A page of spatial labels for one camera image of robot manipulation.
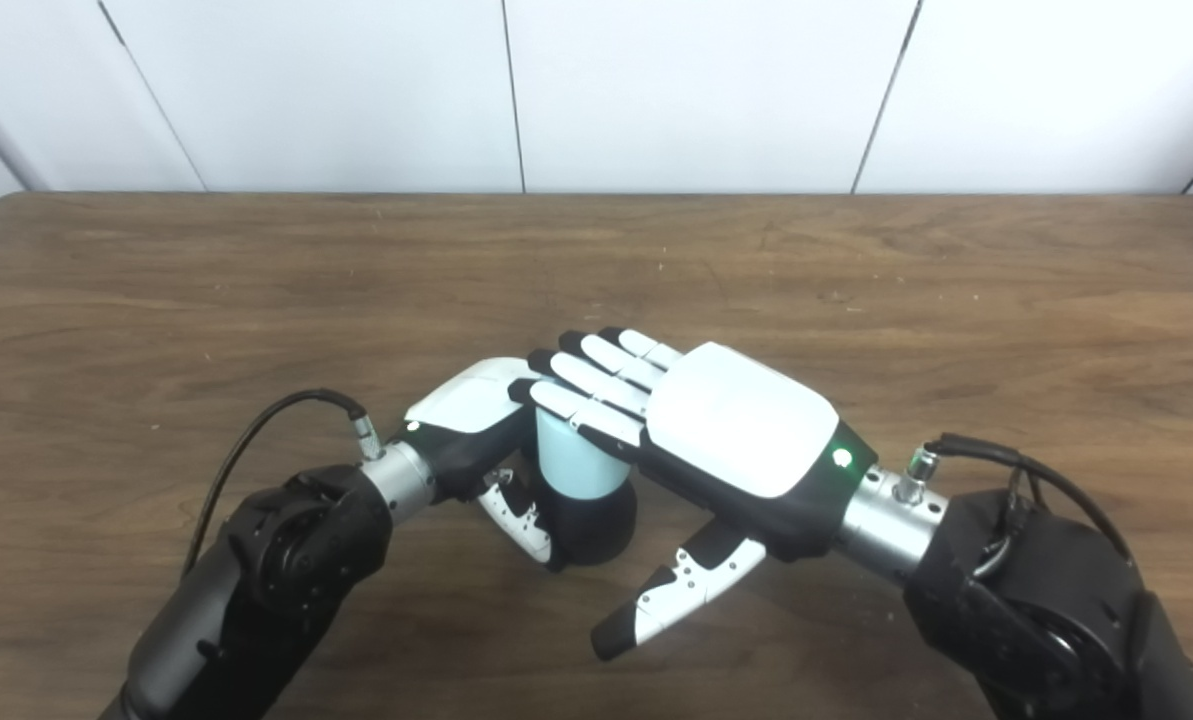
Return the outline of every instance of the robotic hand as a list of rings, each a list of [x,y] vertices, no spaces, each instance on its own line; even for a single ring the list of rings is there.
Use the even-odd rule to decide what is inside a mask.
[[[531,441],[533,410],[506,389],[536,378],[518,359],[483,360],[404,415],[385,443],[352,398],[289,396],[259,415],[211,488],[183,581],[130,654],[104,720],[254,720],[311,654],[350,589],[381,569],[391,529],[427,505],[486,492],[486,474]],[[254,494],[194,560],[236,457],[298,401],[348,411],[364,461],[304,470]]]
[[[1193,720],[1193,665],[1120,534],[1071,480],[1016,451],[942,436],[903,473],[811,389],[716,343],[565,333],[513,401],[715,514],[633,601],[592,631],[601,659],[715,601],[766,555],[836,550],[902,588],[925,641],[979,681],[1002,720]],[[944,498],[940,457],[1010,468],[1008,488]],[[1031,499],[1020,483],[1031,485]],[[1058,488],[1098,529],[1053,515]]]

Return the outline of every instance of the wooden table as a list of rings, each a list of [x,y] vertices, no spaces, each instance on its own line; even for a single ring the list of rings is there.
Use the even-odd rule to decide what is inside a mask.
[[[12,195],[0,201],[0,716],[95,716],[252,415],[376,421],[567,328],[716,340],[901,465],[962,430],[1109,510],[1193,657],[1193,197]],[[222,511],[350,460],[282,416]],[[945,494],[1003,482],[948,465]],[[587,629],[704,515],[638,480],[614,564],[560,577],[466,505],[396,532],[272,716],[979,719],[888,584],[768,561],[614,664]]]

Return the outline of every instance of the white finger segment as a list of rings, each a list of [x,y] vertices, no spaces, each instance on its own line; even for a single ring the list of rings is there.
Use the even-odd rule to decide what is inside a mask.
[[[641,430],[645,426],[599,401],[545,381],[528,387],[528,397],[574,429],[587,427],[629,447],[641,447]]]
[[[663,379],[665,372],[662,370],[655,368],[654,365],[647,364],[639,356],[632,355],[631,352],[624,350],[622,347],[600,336],[595,336],[595,334],[583,336],[581,346],[583,355],[589,356],[593,364],[600,365],[601,368],[607,370],[614,378],[636,383],[638,386],[648,387],[651,391]]]
[[[503,489],[495,484],[487,489],[486,495],[477,498],[482,509],[499,529],[512,538],[520,550],[528,552],[534,561],[551,560],[551,536],[546,530],[538,527],[538,505],[531,503],[523,516],[513,515],[508,507],[508,501],[503,499]]]
[[[551,355],[551,370],[563,381],[591,395],[593,401],[605,401],[641,418],[645,417],[645,406],[650,402],[648,392],[606,375],[586,360],[561,352]]]
[[[618,343],[623,346],[624,350],[631,352],[632,355],[642,356],[642,359],[657,365],[661,370],[668,370],[682,356],[679,352],[673,350],[673,348],[648,337],[643,333],[631,331],[631,329],[618,333]]]
[[[645,644],[692,612],[715,601],[755,570],[764,559],[764,544],[749,538],[712,570],[698,565],[686,550],[680,548],[672,569],[674,582],[648,589],[636,602],[636,644]]]

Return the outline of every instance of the black fingertip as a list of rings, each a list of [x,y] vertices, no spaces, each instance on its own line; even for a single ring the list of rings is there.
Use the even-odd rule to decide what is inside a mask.
[[[625,329],[626,328],[614,328],[614,325],[610,325],[608,328],[604,328],[600,333],[596,334],[599,334],[600,337],[610,341],[611,343],[614,343],[618,347],[623,347],[623,342],[619,341],[619,337],[623,336],[623,331],[625,331]]]
[[[499,492],[503,494],[503,502],[512,511],[513,519],[523,519],[524,514],[528,511],[528,507],[533,504],[533,498],[528,497],[528,490],[518,479],[513,479],[511,483],[500,483]]]
[[[636,647],[636,602],[628,602],[592,628],[592,650],[599,659],[610,662],[632,647]]]
[[[587,442],[595,445],[608,455],[618,457],[624,463],[636,463],[636,448],[628,447],[628,443],[608,436],[600,430],[592,429],[591,426],[579,426],[577,435]]]
[[[556,345],[570,355],[587,356],[583,352],[583,337],[587,336],[588,333],[564,331],[560,335],[560,341],[556,341]]]
[[[533,350],[526,356],[526,364],[528,368],[534,373],[542,373],[544,375],[555,377],[555,370],[551,370],[551,359],[556,356],[556,350]]]
[[[519,402],[520,405],[533,405],[533,397],[528,395],[528,389],[533,387],[533,383],[537,381],[531,381],[531,379],[527,378],[520,378],[519,381],[512,381],[508,386],[508,397],[511,397],[513,402]]]
[[[645,584],[641,585],[641,594],[650,592],[654,588],[661,588],[663,585],[669,585],[676,582],[675,570],[666,565],[659,565],[659,569],[650,575],[650,579],[645,581]]]
[[[721,563],[729,560],[738,545],[747,539],[742,533],[722,523],[718,519],[711,519],[692,538],[684,541],[680,550],[693,557],[693,561],[706,570],[716,570]]]
[[[561,570],[564,570],[567,566],[569,566],[569,560],[567,559],[565,553],[560,552],[560,548],[556,547],[555,544],[552,544],[551,557],[549,557],[549,559],[544,561],[542,566],[544,566],[546,571],[549,571],[549,573],[560,573]]]

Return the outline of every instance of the silver cylindrical joint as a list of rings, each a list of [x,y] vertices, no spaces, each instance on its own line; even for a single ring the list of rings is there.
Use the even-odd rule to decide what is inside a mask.
[[[390,442],[382,448],[377,460],[367,460],[360,471],[371,480],[387,510],[391,513],[391,525],[400,525],[413,514],[431,505],[435,497],[435,483],[431,467],[413,447],[404,442]]]
[[[935,470],[938,470],[938,455],[925,449],[925,446],[917,447],[911,454],[911,461],[907,464],[907,474],[903,474],[897,486],[894,486],[894,497],[908,505],[920,505]]]
[[[902,480],[879,466],[867,470],[837,533],[842,555],[898,585],[911,577],[947,510],[947,498],[928,489],[916,505],[898,499]]]

